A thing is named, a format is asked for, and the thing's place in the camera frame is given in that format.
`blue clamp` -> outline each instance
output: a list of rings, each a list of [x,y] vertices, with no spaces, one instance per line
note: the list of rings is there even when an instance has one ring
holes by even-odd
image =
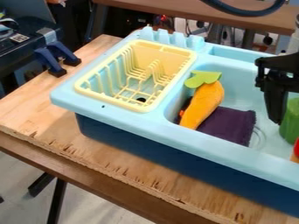
[[[47,45],[49,51],[54,57],[63,57],[63,63],[68,66],[76,67],[81,63],[81,59],[78,59],[73,52],[71,52],[66,46],[59,41],[54,41]]]
[[[35,55],[37,60],[44,66],[49,67],[49,74],[54,75],[59,78],[62,75],[66,74],[66,70],[61,67],[59,62],[54,58],[51,52],[46,48],[36,49]]]

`drain hole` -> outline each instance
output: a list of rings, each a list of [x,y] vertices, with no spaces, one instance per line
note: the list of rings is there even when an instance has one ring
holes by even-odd
[[[139,102],[146,102],[146,99],[143,98],[143,97],[139,97],[139,98],[137,98],[136,100],[139,101]]]

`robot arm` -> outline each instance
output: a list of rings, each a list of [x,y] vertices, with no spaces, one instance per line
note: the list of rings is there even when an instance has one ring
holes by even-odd
[[[299,52],[255,61],[259,68],[255,86],[264,92],[268,117],[274,123],[282,123],[289,92],[299,93],[298,61]]]

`plastic tub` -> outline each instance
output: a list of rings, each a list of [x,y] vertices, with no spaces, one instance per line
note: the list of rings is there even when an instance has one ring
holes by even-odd
[[[146,113],[74,89],[77,81],[135,39],[180,46],[181,50],[195,51],[198,57]],[[289,161],[292,145],[280,137],[278,125],[268,119],[263,93],[254,86],[257,74],[254,59],[259,55],[269,56],[146,27],[126,37],[57,87],[51,98],[54,104],[77,114],[80,129],[88,137],[299,217],[299,165]],[[250,148],[173,122],[184,100],[192,94],[184,87],[184,81],[194,69],[222,72],[220,81],[226,91],[222,106],[256,112]]]

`floor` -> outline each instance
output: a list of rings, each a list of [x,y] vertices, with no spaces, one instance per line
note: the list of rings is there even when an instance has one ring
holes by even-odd
[[[27,187],[42,171],[0,151],[0,224],[46,224],[53,181],[32,198]],[[150,224],[149,220],[68,184],[59,224]]]

